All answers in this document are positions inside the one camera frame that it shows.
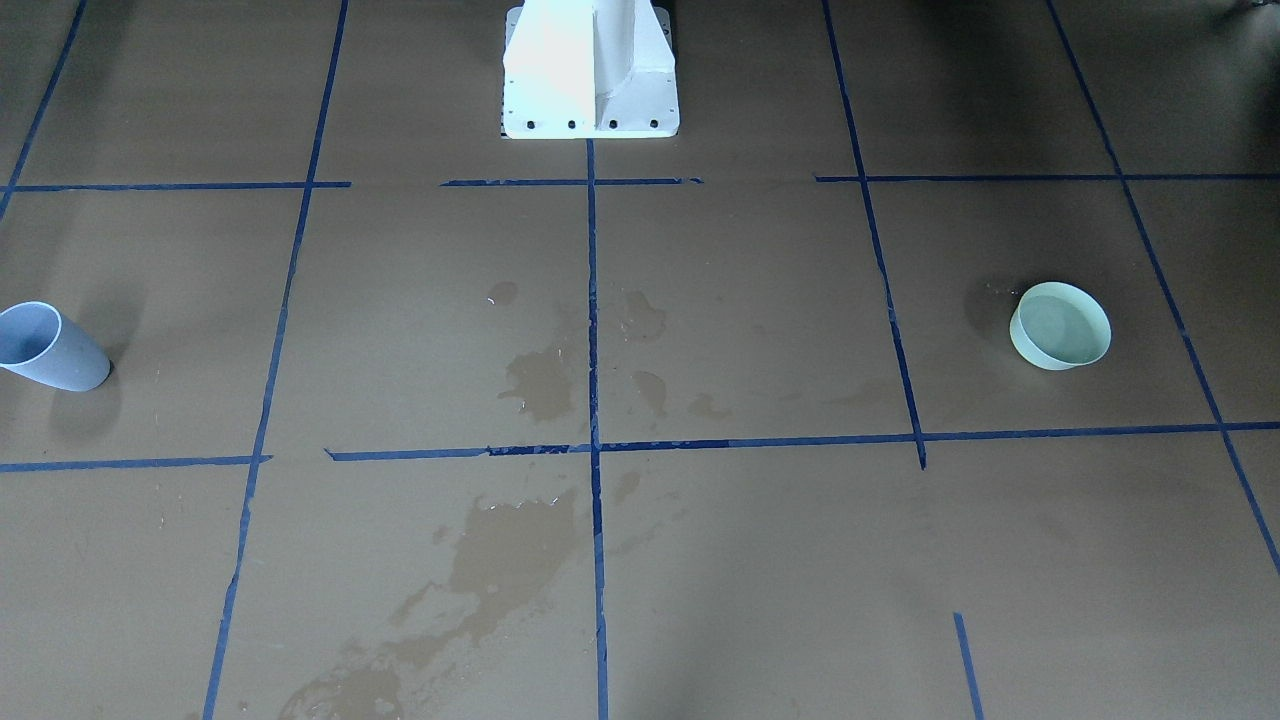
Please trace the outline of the mint green bowl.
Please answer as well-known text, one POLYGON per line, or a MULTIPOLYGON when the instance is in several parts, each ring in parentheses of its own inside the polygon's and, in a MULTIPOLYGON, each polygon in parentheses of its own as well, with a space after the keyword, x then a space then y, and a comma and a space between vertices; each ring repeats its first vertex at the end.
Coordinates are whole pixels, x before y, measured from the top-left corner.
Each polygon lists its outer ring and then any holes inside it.
POLYGON ((1074 284, 1043 282, 1021 295, 1010 318, 1009 337, 1030 365, 1062 372, 1105 357, 1114 332, 1092 295, 1074 284))

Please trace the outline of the light blue plastic cup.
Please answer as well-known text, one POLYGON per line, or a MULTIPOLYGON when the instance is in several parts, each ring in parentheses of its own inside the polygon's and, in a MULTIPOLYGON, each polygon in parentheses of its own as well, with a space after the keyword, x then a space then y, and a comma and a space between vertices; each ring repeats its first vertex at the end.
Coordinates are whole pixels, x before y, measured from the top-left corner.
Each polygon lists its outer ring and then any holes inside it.
POLYGON ((28 301, 1 314, 1 366, 55 389, 86 392, 109 377, 102 347, 51 304, 28 301))

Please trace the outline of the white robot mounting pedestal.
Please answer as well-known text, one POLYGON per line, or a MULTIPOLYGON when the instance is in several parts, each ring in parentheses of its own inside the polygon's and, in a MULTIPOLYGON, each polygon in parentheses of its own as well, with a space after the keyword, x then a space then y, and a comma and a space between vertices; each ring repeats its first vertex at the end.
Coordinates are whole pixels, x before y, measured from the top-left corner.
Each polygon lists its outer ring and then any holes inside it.
POLYGON ((506 13, 502 63, 507 138, 678 133, 669 1, 524 1, 506 13))

